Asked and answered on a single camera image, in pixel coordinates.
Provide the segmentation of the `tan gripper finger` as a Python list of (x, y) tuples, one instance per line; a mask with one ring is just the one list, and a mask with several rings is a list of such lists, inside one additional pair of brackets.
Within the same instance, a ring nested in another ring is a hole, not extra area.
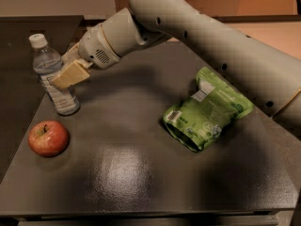
[(58, 89), (67, 89), (88, 79), (90, 77), (89, 68), (91, 66), (91, 62), (79, 59), (77, 65), (64, 66), (62, 70), (54, 76), (51, 83)]
[(79, 44), (76, 43), (62, 56), (65, 67), (78, 64), (78, 60), (81, 58), (78, 49)]

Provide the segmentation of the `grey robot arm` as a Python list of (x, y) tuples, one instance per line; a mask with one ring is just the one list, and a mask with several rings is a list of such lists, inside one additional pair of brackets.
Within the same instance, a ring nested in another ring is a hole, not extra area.
[(66, 89), (135, 50), (180, 40), (240, 90), (263, 113), (301, 136), (301, 60), (197, 11), (185, 0), (129, 0), (97, 24), (64, 56), (53, 85)]

